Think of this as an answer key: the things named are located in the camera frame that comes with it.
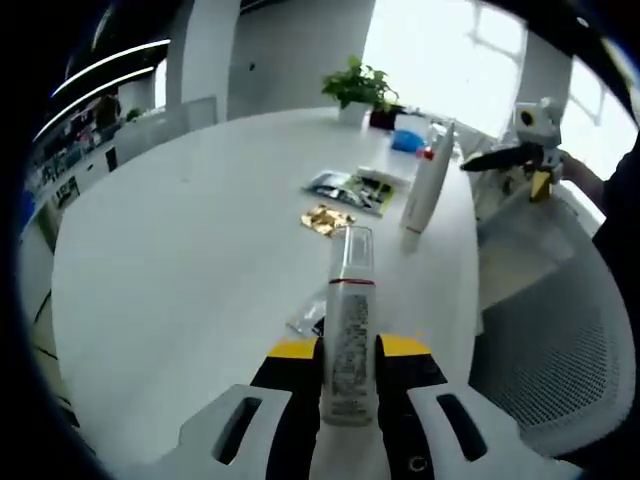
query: gold snack packet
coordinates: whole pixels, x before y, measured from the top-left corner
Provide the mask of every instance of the gold snack packet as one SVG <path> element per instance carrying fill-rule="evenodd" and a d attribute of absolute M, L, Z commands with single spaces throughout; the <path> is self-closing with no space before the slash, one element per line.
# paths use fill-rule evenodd
<path fill-rule="evenodd" d="M 303 214 L 300 221 L 304 226 L 331 237 L 337 228 L 353 225 L 356 219 L 352 215 L 320 204 Z"/>

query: plant pot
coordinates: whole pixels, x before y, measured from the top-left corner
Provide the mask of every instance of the plant pot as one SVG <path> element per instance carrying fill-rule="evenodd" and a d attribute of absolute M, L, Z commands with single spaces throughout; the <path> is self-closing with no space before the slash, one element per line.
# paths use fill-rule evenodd
<path fill-rule="evenodd" d="M 381 130 L 394 130 L 396 128 L 396 116 L 404 112 L 404 107 L 392 105 L 388 112 L 374 110 L 369 118 L 369 126 Z"/>
<path fill-rule="evenodd" d="M 364 116 L 370 108 L 371 106 L 366 103 L 351 102 L 345 108 L 340 110 L 338 121 L 349 127 L 362 128 Z"/>

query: plastic bottle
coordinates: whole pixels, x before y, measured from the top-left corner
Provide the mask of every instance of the plastic bottle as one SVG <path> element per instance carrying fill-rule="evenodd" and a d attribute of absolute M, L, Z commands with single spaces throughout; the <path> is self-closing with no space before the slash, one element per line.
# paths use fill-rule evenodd
<path fill-rule="evenodd" d="M 431 220 L 453 152 L 454 131 L 452 122 L 447 133 L 436 141 L 432 153 L 424 151 L 421 155 L 401 219 L 401 225 L 411 232 L 421 234 Z"/>
<path fill-rule="evenodd" d="M 324 321 L 320 412 L 332 425 L 365 426 L 376 415 L 373 236 L 365 227 L 336 231 Z"/>

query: blue object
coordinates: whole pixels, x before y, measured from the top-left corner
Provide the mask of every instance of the blue object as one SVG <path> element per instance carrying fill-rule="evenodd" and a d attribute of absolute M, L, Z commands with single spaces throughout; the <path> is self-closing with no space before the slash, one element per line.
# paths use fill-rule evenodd
<path fill-rule="evenodd" d="M 415 153 L 419 148 L 424 148 L 426 142 L 420 137 L 420 135 L 410 132 L 409 130 L 396 130 L 393 133 L 393 143 L 391 148 L 393 150 L 400 150 L 401 152 Z"/>

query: ceiling light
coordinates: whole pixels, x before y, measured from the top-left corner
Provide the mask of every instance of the ceiling light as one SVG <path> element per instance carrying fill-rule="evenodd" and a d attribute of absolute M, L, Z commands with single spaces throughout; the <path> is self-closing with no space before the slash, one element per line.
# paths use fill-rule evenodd
<path fill-rule="evenodd" d="M 124 57 L 125 55 L 129 55 L 130 53 L 134 53 L 134 52 L 139 52 L 140 50 L 146 50 L 147 48 L 154 48 L 154 47 L 159 47 L 160 45 L 167 45 L 171 43 L 171 40 L 166 39 L 166 40 L 158 40 L 157 42 L 151 42 L 151 43 L 145 43 L 144 45 L 138 45 L 137 47 L 133 47 L 133 48 L 129 48 L 127 50 L 123 50 L 122 52 L 118 52 L 118 53 L 114 53 L 113 55 L 107 57 L 107 58 L 103 58 L 102 60 L 94 63 L 93 65 L 89 65 L 87 68 L 80 70 L 78 73 L 76 73 L 75 75 L 69 77 L 67 80 L 65 80 L 62 85 L 60 85 L 58 88 L 56 88 L 53 93 L 51 94 L 51 98 L 53 98 L 53 96 L 58 93 L 60 90 L 62 90 L 63 88 L 67 87 L 71 82 L 75 82 L 78 78 L 80 78 L 82 75 L 84 75 L 87 72 L 90 72 L 91 70 L 93 70 L 94 68 L 98 68 L 100 65 L 104 65 L 105 63 L 109 63 L 112 60 L 115 60 L 116 58 L 120 58 L 120 57 Z"/>
<path fill-rule="evenodd" d="M 91 90 L 86 95 L 83 95 L 82 97 L 80 97 L 76 101 L 70 103 L 65 108 L 60 110 L 60 112 L 58 112 L 58 114 L 56 116 L 54 116 L 51 120 L 49 120 L 47 122 L 47 124 L 40 129 L 40 131 L 36 134 L 36 136 L 33 137 L 33 141 L 35 142 L 38 139 L 38 137 L 40 137 L 40 135 L 42 135 L 51 125 L 53 125 L 57 120 L 59 120 L 60 117 L 62 117 L 65 113 L 67 113 L 69 110 L 71 110 L 73 107 L 75 107 L 79 103 L 84 102 L 85 100 L 87 100 L 88 98 L 91 98 L 96 93 L 98 93 L 98 92 L 100 92 L 102 90 L 105 90 L 105 89 L 115 85 L 116 83 L 120 83 L 120 82 L 122 82 L 124 80 L 128 80 L 130 78 L 137 77 L 138 75 L 144 75 L 145 73 L 148 73 L 148 72 L 151 72 L 151 71 L 153 71 L 153 67 L 143 68 L 142 70 L 138 70 L 138 71 L 135 71 L 133 73 L 129 73 L 128 75 L 124 75 L 124 76 L 122 76 L 120 78 L 116 78 L 115 80 L 111 80 L 110 82 L 105 83 L 101 87 L 98 87 L 98 88 L 96 88 L 94 90 Z"/>

